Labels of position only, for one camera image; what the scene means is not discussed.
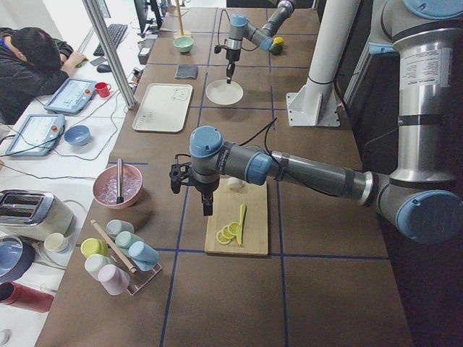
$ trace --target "dark hair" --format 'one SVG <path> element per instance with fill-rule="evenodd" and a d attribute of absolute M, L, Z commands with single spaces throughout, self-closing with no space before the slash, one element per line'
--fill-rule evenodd
<path fill-rule="evenodd" d="M 61 69 L 61 59 L 55 40 L 39 27 L 24 27 L 15 31 L 12 34 L 12 45 L 38 69 Z"/>

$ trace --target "yellow fruit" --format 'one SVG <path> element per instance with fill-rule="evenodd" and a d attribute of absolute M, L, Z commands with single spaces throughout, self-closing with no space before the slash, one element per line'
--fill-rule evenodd
<path fill-rule="evenodd" d="M 275 37 L 273 39 L 273 44 L 274 45 L 283 45 L 284 44 L 284 40 L 283 38 L 280 38 L 279 36 Z"/>
<path fill-rule="evenodd" d="M 231 235 L 233 235 L 233 236 L 237 235 L 237 226 L 238 226 L 237 222 L 233 222 L 233 223 L 228 225 L 229 233 Z"/>
<path fill-rule="evenodd" d="M 273 45 L 270 47 L 270 53 L 272 53 L 274 56 L 280 55 L 282 51 L 283 51 L 282 45 Z"/>
<path fill-rule="evenodd" d="M 235 237 L 235 235 L 231 233 L 229 226 L 224 226 L 222 228 L 222 235 L 224 235 L 225 239 L 230 239 L 230 240 Z"/>
<path fill-rule="evenodd" d="M 222 230 L 217 232 L 216 235 L 216 240 L 219 244 L 229 244 L 231 242 L 231 239 L 227 239 L 223 234 Z"/>

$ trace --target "white desk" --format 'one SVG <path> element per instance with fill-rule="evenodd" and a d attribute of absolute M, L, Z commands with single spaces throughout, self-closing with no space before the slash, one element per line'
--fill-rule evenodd
<path fill-rule="evenodd" d="M 140 38 L 137 36 L 136 30 L 129 26 L 125 39 L 117 49 L 126 76 L 129 76 L 135 67 L 138 69 L 142 68 L 137 58 L 139 51 L 137 42 L 139 40 Z M 95 59 L 93 51 L 97 45 L 98 39 L 93 34 L 83 50 L 83 53 L 90 61 Z M 94 95 L 84 110 L 75 116 L 66 116 L 66 128 L 77 122 L 81 122 L 81 124 L 86 125 L 90 129 L 92 135 L 90 142 L 83 147 L 72 147 L 61 138 L 55 147 L 56 152 L 51 151 L 47 156 L 37 158 L 3 157 L 1 159 L 6 166 L 39 177 L 72 176 L 96 178 L 105 169 L 109 153 L 116 142 L 119 130 L 124 122 L 127 107 L 123 97 L 116 95 L 118 88 L 112 73 L 100 74 L 96 71 L 96 67 L 92 66 L 88 61 L 77 70 L 77 73 L 73 77 L 95 80 L 97 82 L 104 81 L 112 86 L 111 98 L 102 99 L 98 95 Z M 49 98 L 50 96 L 44 96 L 40 97 L 39 100 L 42 103 L 46 103 Z M 48 112 L 43 109 L 40 102 L 34 100 L 27 107 L 13 129 L 18 130 L 28 114 L 47 114 Z M 9 143 L 10 140 L 5 140 L 0 145 L 0 155 L 5 153 Z M 93 200 L 92 187 L 93 180 L 91 179 L 37 179 L 5 167 L 0 170 L 0 190 L 32 189 L 50 192 L 55 194 L 72 210 L 74 220 L 66 236 L 73 246 Z M 43 248 L 43 243 L 39 247 L 42 252 L 45 252 L 48 257 L 63 267 L 69 262 L 71 252 L 63 255 L 49 254 Z M 46 262 L 46 259 L 37 254 L 35 262 L 30 269 L 16 282 L 35 289 L 39 289 L 44 285 L 47 288 L 46 291 L 53 294 L 59 287 L 64 271 L 59 268 L 41 265 L 39 262 Z M 0 331 L 10 329 L 12 332 L 11 338 L 5 346 L 33 346 L 42 330 L 46 317 L 47 313 L 37 313 L 0 305 Z"/>

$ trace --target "white plate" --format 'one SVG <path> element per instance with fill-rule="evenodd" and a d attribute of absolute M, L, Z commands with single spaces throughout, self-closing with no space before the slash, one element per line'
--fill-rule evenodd
<path fill-rule="evenodd" d="M 231 81 L 231 84 L 228 84 L 226 80 L 217 80 L 207 86 L 205 94 L 213 103 L 231 105 L 241 100 L 243 97 L 243 88 L 233 81 Z"/>

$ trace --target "yellow knife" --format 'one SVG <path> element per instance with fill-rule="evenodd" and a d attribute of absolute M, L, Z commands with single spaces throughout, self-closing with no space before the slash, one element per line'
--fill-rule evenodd
<path fill-rule="evenodd" d="M 241 204 L 239 206 L 239 223 L 237 226 L 237 243 L 238 244 L 243 243 L 243 223 L 245 222 L 245 216 L 246 216 L 246 205 Z"/>

